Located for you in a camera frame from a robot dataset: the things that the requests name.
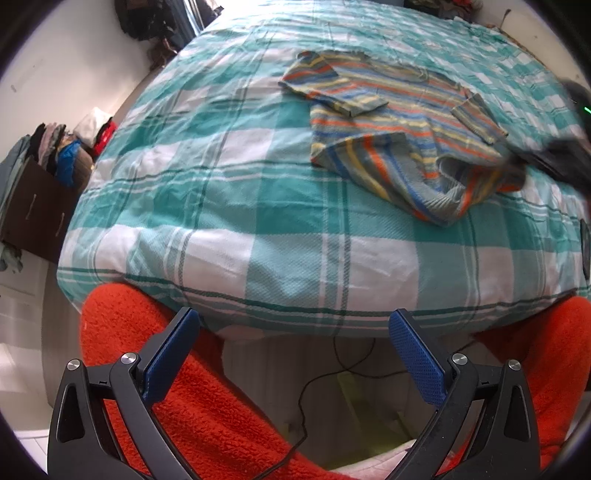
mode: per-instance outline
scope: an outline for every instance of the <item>black cable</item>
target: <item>black cable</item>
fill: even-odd
[[[476,340],[471,340],[470,342],[468,342],[466,345],[462,346],[461,348],[457,349],[456,352],[461,352],[462,350],[474,345],[476,343]],[[407,373],[407,370],[397,370],[394,372],[390,372],[389,374],[384,374],[384,375],[367,375],[367,374],[362,374],[359,372],[355,372],[353,370],[351,370],[353,367],[349,367],[347,368],[343,362],[340,359],[339,356],[339,352],[336,348],[336,337],[333,337],[333,350],[335,351],[335,357],[337,362],[339,363],[340,367],[345,370],[346,372],[349,372],[350,374],[353,375],[357,375],[358,377],[362,377],[362,378],[371,378],[373,380],[380,380],[382,378],[388,378],[388,377],[394,377],[395,375],[400,375],[400,374],[405,374]]]
[[[460,351],[468,348],[469,346],[474,345],[475,343],[476,343],[476,340],[472,340],[472,341],[468,342],[466,345],[464,345],[461,348],[459,348],[458,350],[456,350],[456,352],[460,352]],[[304,407],[302,406],[301,403],[302,403],[302,400],[304,399],[304,393],[306,393],[306,389],[310,385],[312,385],[312,383],[314,383],[316,380],[320,380],[321,378],[331,377],[332,375],[338,375],[343,372],[349,372],[349,373],[351,373],[353,375],[357,375],[359,377],[372,378],[375,380],[378,380],[381,378],[393,377],[394,375],[400,375],[400,374],[407,373],[407,370],[399,370],[399,371],[391,372],[391,373],[385,374],[385,375],[366,375],[366,374],[361,374],[359,372],[355,372],[353,369],[355,367],[358,367],[360,364],[362,364],[363,362],[365,362],[369,358],[369,356],[374,351],[374,347],[375,347],[375,338],[372,340],[372,344],[371,344],[371,347],[369,348],[369,352],[367,352],[367,354],[361,360],[359,360],[358,362],[355,362],[350,367],[347,367],[340,359],[339,352],[336,347],[336,337],[333,337],[333,349],[335,351],[335,357],[341,367],[341,370],[338,370],[336,372],[329,372],[327,374],[318,375],[318,377],[314,377],[312,380],[309,380],[304,385],[304,387],[301,389],[300,397],[298,398],[298,401],[297,401],[297,406],[298,406],[298,408],[300,410],[300,414],[301,414],[301,429],[304,432],[304,434],[302,435],[302,438],[300,440],[298,440],[297,443],[295,443],[290,448],[289,452],[287,452],[285,454],[285,456],[279,462],[277,462],[275,465],[269,467],[264,472],[259,473],[259,475],[257,475],[252,480],[262,480],[265,477],[268,477],[269,475],[271,475],[274,471],[279,470],[279,468],[285,466],[287,463],[289,463],[289,461],[291,460],[291,457],[295,454],[297,449],[307,440],[308,429],[306,428],[306,414],[304,413]]]
[[[352,370],[352,368],[353,367],[356,367],[356,365],[352,365],[351,367],[347,368],[344,365],[344,363],[342,362],[342,360],[340,359],[339,351],[336,348],[336,337],[333,337],[333,350],[335,351],[336,360],[339,363],[340,367],[343,369],[343,371],[349,372],[350,374],[353,374],[353,375],[357,375],[358,377],[372,378],[374,380],[379,380],[381,378],[393,377],[394,375],[405,374],[407,372],[407,370],[399,370],[399,371],[391,372],[391,373],[385,374],[385,375],[366,375],[366,374],[360,374],[359,372],[355,372],[355,371]]]
[[[349,368],[354,368],[354,367],[358,366],[359,364],[365,362],[369,358],[369,356],[372,354],[372,352],[374,351],[374,347],[375,347],[375,338],[374,338],[374,341],[371,344],[371,347],[369,348],[369,352],[361,360],[359,360],[355,364],[351,365]],[[312,383],[314,383],[316,380],[320,380],[321,378],[325,378],[325,377],[330,377],[331,375],[338,375],[338,374],[341,374],[341,373],[346,372],[346,371],[347,371],[347,369],[343,369],[343,370],[338,370],[336,372],[330,372],[330,373],[327,373],[327,374],[318,375],[318,377],[314,377],[312,380],[308,381],[304,385],[304,388],[302,388],[301,389],[301,392],[300,392],[300,398],[298,398],[298,401],[297,401],[297,406],[300,409],[300,414],[301,414],[301,429],[304,432],[302,438],[300,440],[298,440],[298,442],[296,444],[294,444],[293,447],[290,448],[290,451],[287,452],[287,454],[283,457],[283,459],[281,461],[279,461],[278,463],[276,463],[272,467],[269,467],[267,470],[265,470],[263,473],[260,473],[259,475],[257,475],[252,480],[262,480],[263,478],[271,475],[275,470],[278,470],[282,466],[286,465],[291,460],[291,457],[293,456],[293,454],[295,454],[296,450],[308,438],[308,430],[306,428],[306,415],[304,414],[304,408],[301,405],[301,402],[302,402],[302,400],[304,398],[304,393],[306,393],[306,389],[310,385],[312,385]]]

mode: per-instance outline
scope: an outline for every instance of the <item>teal plaid duvet cover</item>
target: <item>teal plaid duvet cover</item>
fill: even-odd
[[[442,228],[310,164],[306,100],[278,86],[302,50],[363,51],[482,95],[509,140],[582,135],[556,78],[502,34],[362,0],[225,11],[147,87],[99,159],[61,253],[80,304],[126,282],[219,330],[385,336],[396,308],[473,332],[589,294],[584,198],[530,170]]]

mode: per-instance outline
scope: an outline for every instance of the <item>striped long-sleeve shirt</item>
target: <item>striped long-sleeve shirt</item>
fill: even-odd
[[[282,85],[312,101],[311,161],[419,218],[449,225],[524,172],[493,146],[506,132],[447,77],[360,52],[304,51]]]

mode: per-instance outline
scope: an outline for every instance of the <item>red towel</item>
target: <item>red towel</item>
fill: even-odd
[[[98,287],[82,309],[80,343],[86,365],[115,362],[137,352],[161,332],[174,313],[144,293],[121,284]],[[264,414],[223,375],[223,342],[202,330],[166,399],[154,413],[203,480],[251,480],[279,462],[290,445]],[[131,466],[148,473],[114,402],[113,429]],[[269,480],[350,480],[296,453]]]
[[[171,310],[132,287],[98,287],[82,310],[80,341],[86,365],[110,363],[125,352],[140,350],[172,317]],[[589,377],[591,303],[573,297],[476,338],[500,361],[515,358],[522,363],[538,422],[541,466],[546,467],[564,441]],[[154,411],[204,480],[250,480],[281,460],[290,447],[264,413],[223,375],[222,348],[222,340],[202,331],[168,396]],[[115,405],[109,404],[108,411],[130,464],[147,472]],[[270,478],[348,477],[326,472],[296,454]]]

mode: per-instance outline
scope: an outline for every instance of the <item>brown cabinet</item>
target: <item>brown cabinet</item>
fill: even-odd
[[[77,201],[74,190],[27,160],[6,205],[0,239],[57,263]]]

